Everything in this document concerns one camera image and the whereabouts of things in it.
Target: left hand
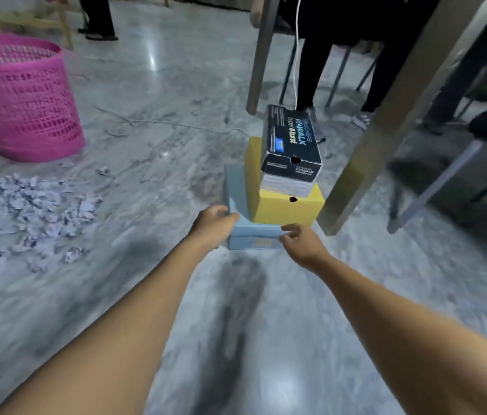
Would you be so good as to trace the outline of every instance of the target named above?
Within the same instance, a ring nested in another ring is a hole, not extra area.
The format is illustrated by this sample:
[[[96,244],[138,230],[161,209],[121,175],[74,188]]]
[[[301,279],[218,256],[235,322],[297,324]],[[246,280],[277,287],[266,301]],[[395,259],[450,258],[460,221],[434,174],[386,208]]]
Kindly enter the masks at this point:
[[[202,210],[192,224],[188,239],[196,240],[206,253],[219,247],[226,240],[240,219],[237,212],[223,216],[228,211],[225,205],[213,205]]]

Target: stack of boxes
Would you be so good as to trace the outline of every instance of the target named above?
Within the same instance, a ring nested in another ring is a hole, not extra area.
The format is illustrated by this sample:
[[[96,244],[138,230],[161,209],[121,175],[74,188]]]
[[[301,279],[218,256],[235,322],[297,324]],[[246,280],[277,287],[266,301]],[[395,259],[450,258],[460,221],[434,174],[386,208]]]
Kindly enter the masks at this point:
[[[263,137],[250,137],[245,165],[228,165],[225,191],[239,212],[229,249],[280,248],[281,225],[312,225],[324,205],[315,183],[322,167],[306,112],[269,105]]]

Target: basket rim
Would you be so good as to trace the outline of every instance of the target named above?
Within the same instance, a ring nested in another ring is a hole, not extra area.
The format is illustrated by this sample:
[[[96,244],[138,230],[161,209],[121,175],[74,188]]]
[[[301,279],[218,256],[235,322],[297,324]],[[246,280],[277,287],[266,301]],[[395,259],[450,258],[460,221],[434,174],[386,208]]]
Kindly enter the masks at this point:
[[[62,59],[64,56],[64,50],[59,45],[46,41],[44,39],[40,39],[37,37],[32,36],[19,36],[15,34],[2,34],[0,33],[0,40],[2,41],[10,41],[17,45],[30,45],[30,46],[39,46],[41,48],[47,48],[56,53],[56,55],[42,58],[41,60],[29,60],[26,62],[8,62],[6,64],[0,64],[0,71],[12,71],[14,69],[27,69],[32,68],[34,64],[45,65],[46,62],[56,62],[57,58]]]

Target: blue sticker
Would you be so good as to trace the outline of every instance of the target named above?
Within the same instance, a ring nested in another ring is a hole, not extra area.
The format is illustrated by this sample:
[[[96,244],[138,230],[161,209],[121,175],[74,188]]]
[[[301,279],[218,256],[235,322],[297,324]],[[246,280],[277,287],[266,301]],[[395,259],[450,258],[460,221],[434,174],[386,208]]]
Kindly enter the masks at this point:
[[[275,137],[275,152],[284,152],[284,140]]]

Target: light blue shoebox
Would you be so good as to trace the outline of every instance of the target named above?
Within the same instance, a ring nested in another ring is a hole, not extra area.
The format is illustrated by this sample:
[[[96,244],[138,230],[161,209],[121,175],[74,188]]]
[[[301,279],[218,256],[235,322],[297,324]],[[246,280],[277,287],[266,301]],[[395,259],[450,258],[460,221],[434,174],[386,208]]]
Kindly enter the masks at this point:
[[[280,249],[278,238],[283,234],[276,224],[258,224],[249,221],[245,190],[244,165],[229,164],[224,169],[224,191],[230,212],[239,212],[240,220],[228,237],[228,249]]]

